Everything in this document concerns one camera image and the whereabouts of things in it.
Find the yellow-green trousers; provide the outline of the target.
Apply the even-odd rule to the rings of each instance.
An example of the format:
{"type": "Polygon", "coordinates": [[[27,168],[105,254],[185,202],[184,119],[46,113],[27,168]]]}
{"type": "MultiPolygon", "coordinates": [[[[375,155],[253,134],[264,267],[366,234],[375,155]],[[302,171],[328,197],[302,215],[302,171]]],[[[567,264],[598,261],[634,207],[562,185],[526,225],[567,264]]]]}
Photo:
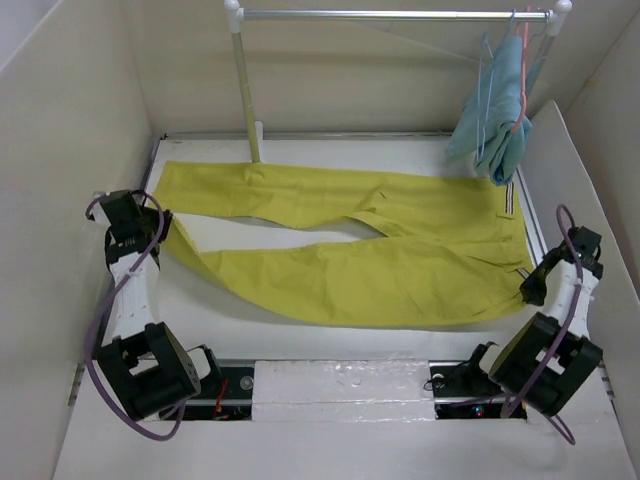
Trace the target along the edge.
{"type": "Polygon", "coordinates": [[[154,191],[175,215],[306,230],[348,220],[371,239],[202,251],[174,220],[180,263],[273,313],[329,327],[431,329],[521,311],[532,268],[513,184],[485,178],[251,163],[169,162],[154,191]]]}

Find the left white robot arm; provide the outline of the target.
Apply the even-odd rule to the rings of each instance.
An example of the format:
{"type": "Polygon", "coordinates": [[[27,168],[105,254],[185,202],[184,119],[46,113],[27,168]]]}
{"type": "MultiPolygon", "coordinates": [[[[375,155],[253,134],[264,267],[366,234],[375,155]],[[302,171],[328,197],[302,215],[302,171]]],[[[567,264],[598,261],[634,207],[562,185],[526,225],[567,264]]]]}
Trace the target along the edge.
{"type": "Polygon", "coordinates": [[[98,196],[88,218],[105,225],[106,265],[118,292],[109,307],[112,339],[95,359],[126,415],[143,420],[197,395],[212,396],[224,386],[213,354],[195,365],[169,326],[160,320],[156,295],[160,245],[172,213],[145,201],[142,190],[98,196]]]}

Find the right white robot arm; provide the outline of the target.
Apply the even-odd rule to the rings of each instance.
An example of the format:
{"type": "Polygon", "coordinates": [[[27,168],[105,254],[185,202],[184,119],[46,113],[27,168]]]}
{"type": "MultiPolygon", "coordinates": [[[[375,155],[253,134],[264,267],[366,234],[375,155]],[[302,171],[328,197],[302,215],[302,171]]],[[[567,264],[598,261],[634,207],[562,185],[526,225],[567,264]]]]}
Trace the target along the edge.
{"type": "Polygon", "coordinates": [[[495,385],[539,413],[558,414],[599,365],[603,350],[589,338],[587,316],[602,278],[601,236],[581,226],[524,278],[520,293],[537,311],[504,346],[480,344],[462,369],[473,393],[495,385]]]}

